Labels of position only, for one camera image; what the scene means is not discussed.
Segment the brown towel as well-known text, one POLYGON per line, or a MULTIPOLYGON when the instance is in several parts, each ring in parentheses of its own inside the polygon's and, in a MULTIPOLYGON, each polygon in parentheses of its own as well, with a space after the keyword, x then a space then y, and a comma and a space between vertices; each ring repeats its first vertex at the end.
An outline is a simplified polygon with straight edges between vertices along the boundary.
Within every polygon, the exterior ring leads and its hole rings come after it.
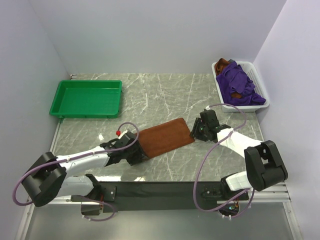
MULTIPOLYGON (((220 58, 217 63, 214 65, 214 71, 215 71, 215 74, 216 76, 218 76, 219 74, 222 73, 222 71, 230 64, 232 63, 234 60, 233 59, 230 59, 230 60, 225 60, 224 58, 220 58)), ((235 99, 241 99, 242 98, 242 95, 238 92, 232 92, 230 94, 230 96, 232 98, 235 98, 235 99)))
POLYGON ((189 145, 195 140, 190 136, 183 118, 144 129, 139 132, 138 142, 149 159, 189 145))

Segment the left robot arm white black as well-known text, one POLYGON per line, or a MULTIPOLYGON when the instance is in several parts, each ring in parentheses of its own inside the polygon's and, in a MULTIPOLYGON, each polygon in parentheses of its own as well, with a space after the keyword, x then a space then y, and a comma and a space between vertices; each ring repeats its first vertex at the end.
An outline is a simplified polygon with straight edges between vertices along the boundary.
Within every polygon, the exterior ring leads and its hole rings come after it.
POLYGON ((92 175, 79 173, 108 167, 126 160, 133 166, 148 157, 136 134, 126 131, 118 138, 70 155, 46 152, 31 166, 21 181, 33 204, 42 207, 56 197, 83 196, 89 201, 111 201, 114 190, 106 190, 92 175))

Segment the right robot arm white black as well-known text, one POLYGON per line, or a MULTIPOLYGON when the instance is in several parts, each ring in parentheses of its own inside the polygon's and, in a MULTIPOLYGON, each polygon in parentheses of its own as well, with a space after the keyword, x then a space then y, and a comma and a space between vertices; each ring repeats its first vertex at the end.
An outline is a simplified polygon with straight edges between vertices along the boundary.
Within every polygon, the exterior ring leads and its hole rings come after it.
POLYGON ((218 143, 244 158, 245 171, 221 179, 220 194, 226 200, 231 200, 239 190, 260 192, 288 179, 288 171, 273 141, 259 141, 235 131, 229 125, 221 125, 212 109, 200 113, 190 136, 200 141, 218 143))

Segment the black base bar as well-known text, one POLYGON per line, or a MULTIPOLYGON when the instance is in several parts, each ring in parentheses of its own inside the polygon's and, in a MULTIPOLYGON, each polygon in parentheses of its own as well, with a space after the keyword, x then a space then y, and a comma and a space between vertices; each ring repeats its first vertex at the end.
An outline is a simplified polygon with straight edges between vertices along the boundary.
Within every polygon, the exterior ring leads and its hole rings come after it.
MULTIPOLYGON (((101 193, 93 197, 104 200, 118 211, 192 210, 194 183, 182 182, 122 182, 101 181, 101 193)), ((225 183, 200 181, 196 186, 198 205, 209 210, 218 202, 226 202, 241 191, 231 191, 225 183)))

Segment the purple towel in basket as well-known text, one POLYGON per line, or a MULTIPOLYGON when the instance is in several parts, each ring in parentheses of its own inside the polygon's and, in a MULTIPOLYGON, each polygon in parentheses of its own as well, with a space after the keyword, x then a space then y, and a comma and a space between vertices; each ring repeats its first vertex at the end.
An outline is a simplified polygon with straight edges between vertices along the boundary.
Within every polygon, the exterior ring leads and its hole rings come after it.
POLYGON ((255 92, 253 81, 236 61, 231 62, 221 74, 216 76, 224 103, 233 106, 259 106, 266 99, 255 92), (232 98, 231 93, 238 92, 242 98, 232 98))

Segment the brown towel in basket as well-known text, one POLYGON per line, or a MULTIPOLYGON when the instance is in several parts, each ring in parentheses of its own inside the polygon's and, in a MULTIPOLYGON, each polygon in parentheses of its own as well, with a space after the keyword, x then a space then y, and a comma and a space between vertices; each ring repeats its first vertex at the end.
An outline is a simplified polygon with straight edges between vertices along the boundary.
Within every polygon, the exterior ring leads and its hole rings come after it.
MULTIPOLYGON (((230 59, 230 60, 225 60, 224 58, 220 58, 217 63, 214 65, 214 71, 215 71, 215 74, 216 76, 218 76, 219 74, 222 73, 222 71, 230 64, 232 63, 234 60, 233 59, 230 59)), ((235 98, 235 99, 241 99, 242 98, 242 95, 238 92, 232 92, 230 94, 230 96, 232 98, 235 98)))

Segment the green plastic tray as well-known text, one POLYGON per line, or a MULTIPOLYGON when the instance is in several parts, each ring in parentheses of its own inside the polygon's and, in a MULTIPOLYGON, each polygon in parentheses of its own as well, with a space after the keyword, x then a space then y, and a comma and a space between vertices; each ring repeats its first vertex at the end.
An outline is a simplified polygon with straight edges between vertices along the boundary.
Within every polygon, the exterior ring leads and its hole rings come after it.
POLYGON ((59 119, 115 119, 121 95, 120 80, 62 80, 49 114, 59 119))

